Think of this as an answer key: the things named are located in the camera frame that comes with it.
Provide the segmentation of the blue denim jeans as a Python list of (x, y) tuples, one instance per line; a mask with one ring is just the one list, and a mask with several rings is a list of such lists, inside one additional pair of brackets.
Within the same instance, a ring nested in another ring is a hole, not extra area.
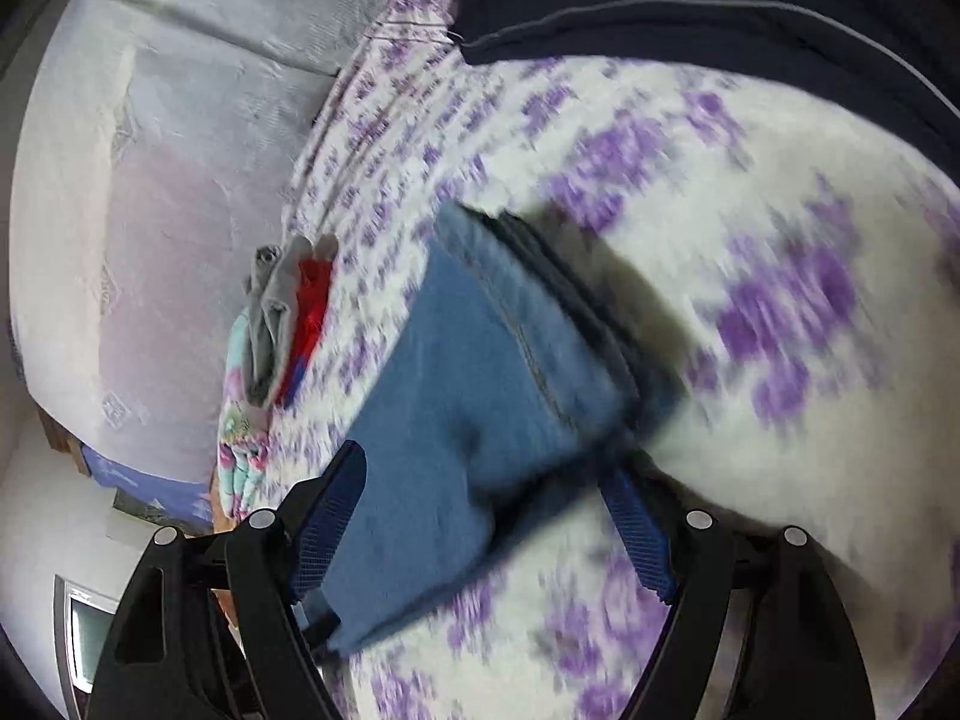
[(404, 330), (296, 540), (309, 644), (348, 655), (448, 603), (679, 395), (534, 227), (443, 208)]

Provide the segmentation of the white framed window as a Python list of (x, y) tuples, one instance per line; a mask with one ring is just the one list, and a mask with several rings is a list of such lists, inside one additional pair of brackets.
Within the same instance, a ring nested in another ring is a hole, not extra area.
[(60, 689), (70, 720), (82, 720), (93, 694), (117, 601), (56, 575), (53, 578), (53, 640)]

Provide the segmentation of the folded floral blanket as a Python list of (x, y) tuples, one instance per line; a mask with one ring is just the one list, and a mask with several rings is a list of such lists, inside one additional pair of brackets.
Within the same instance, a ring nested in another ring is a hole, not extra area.
[(229, 330), (224, 360), (223, 397), (217, 434), (218, 500), (224, 515), (239, 522), (252, 511), (268, 460), (272, 410), (247, 401), (242, 375), (249, 316), (243, 310)]

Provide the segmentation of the folded grey garment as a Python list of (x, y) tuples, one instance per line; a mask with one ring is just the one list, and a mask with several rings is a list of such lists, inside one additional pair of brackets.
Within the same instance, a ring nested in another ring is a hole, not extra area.
[(295, 236), (283, 245), (263, 245), (252, 257), (244, 285), (247, 335), (241, 362), (245, 399), (257, 408), (278, 397), (299, 314), (299, 266), (313, 254), (313, 243)]

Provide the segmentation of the folded red blue garment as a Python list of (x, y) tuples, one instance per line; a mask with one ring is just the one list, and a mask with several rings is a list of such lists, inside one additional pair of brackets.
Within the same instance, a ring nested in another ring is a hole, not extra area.
[(290, 408), (306, 376), (314, 348), (322, 338), (325, 312), (331, 294), (338, 242), (332, 234), (320, 236), (313, 252), (298, 263), (295, 333), (286, 356), (285, 377), (277, 397), (278, 408)]

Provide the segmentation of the purple floral bed quilt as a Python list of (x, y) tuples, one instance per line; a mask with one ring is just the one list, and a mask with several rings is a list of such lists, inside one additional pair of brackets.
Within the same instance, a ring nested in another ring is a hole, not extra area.
[(958, 632), (958, 188), (809, 94), (688, 65), (473, 68), (455, 0), (386, 0), (296, 161), (330, 232), (324, 338), (254, 500), (319, 475), (409, 315), (441, 203), (535, 215), (685, 383), (656, 463), (836, 562), (875, 710)]

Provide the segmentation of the white lace curtain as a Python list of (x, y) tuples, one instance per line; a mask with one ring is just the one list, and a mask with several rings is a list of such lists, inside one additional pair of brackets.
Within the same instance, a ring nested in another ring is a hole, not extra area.
[(26, 387), (99, 455), (205, 483), (226, 337), (379, 0), (70, 0), (11, 183)]

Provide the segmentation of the dark navy striped garment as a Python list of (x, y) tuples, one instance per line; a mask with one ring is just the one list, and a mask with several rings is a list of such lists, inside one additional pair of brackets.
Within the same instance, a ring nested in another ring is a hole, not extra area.
[(459, 0), (470, 65), (658, 60), (811, 93), (958, 174), (958, 0)]

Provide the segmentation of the blue picture on wall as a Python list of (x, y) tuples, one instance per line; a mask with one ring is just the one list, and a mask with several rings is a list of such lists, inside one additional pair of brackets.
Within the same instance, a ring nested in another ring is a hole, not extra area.
[(101, 486), (121, 489), (142, 504), (182, 522), (189, 522), (190, 525), (212, 527), (210, 484), (182, 483), (137, 472), (130, 466), (107, 460), (86, 445), (82, 447), (82, 457), (94, 481)]

